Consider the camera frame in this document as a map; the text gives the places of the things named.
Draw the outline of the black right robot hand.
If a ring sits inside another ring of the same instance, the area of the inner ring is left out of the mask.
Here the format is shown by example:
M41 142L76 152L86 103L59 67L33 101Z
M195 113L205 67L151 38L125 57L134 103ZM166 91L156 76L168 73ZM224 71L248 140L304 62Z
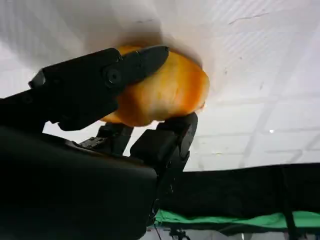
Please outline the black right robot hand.
M138 240L173 193L198 117L146 130L108 123L75 143L47 122L81 130L118 108L117 96L162 67L165 45L121 55L108 48L42 68L29 89L0 101L0 237L3 240Z

